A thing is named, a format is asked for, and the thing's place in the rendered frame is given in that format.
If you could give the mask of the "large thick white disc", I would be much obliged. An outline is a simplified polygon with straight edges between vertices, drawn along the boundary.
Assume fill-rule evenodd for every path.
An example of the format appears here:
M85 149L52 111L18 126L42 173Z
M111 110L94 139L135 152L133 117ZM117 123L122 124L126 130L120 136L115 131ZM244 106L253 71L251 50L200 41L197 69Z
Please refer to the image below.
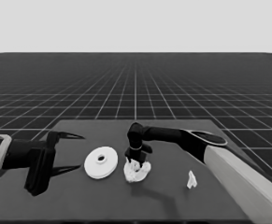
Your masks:
M113 147L97 147L85 159L84 170L93 179L102 179L113 173L119 157Z

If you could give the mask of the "small white T-shaped piece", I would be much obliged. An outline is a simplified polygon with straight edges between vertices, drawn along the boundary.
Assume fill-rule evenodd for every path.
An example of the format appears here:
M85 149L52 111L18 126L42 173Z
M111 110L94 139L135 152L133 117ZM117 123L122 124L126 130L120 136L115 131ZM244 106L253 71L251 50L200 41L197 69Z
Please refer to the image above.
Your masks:
M191 188L195 188L197 186L197 180L195 175L193 174L192 171L189 172L189 179L187 182L187 188L191 189Z

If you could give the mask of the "white round carrier with pins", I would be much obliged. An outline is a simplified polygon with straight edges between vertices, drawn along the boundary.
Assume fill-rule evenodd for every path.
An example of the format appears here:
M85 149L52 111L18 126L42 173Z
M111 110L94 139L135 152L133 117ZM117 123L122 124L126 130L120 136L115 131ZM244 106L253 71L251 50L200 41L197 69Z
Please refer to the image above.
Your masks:
M140 181L144 180L146 178L146 176L148 175L148 173L143 173L141 171L135 174L131 170L131 166L127 166L126 164L124 164L124 166L123 166L123 173L124 173L124 176L125 176L125 174L134 175L135 176L134 182L140 182Z

